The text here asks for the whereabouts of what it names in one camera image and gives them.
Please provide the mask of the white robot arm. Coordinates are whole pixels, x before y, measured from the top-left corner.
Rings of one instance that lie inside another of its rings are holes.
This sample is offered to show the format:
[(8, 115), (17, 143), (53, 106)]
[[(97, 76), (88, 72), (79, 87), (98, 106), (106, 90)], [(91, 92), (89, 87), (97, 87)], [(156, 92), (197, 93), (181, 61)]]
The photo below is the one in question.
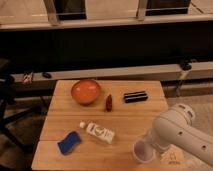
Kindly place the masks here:
[(159, 153), (175, 145), (213, 167), (213, 136), (193, 127), (195, 117), (189, 105), (175, 104), (154, 119), (146, 140)]

